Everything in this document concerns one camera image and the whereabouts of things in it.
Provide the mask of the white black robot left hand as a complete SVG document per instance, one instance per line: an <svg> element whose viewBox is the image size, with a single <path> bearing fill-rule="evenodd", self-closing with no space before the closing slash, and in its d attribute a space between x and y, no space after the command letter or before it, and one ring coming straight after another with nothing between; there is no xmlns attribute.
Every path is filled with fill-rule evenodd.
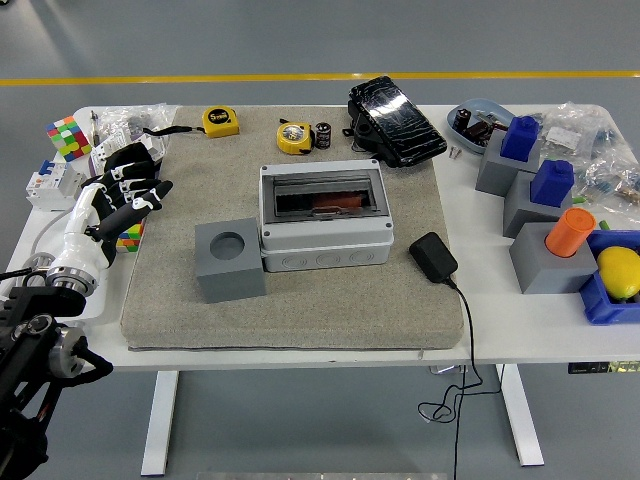
<svg viewBox="0 0 640 480"><path fill-rule="evenodd" d="M104 171L83 186L63 235L63 249L48 275L82 272L98 278L109 268L119 235L162 208L172 189L156 177L151 160L134 161Z"/></svg>

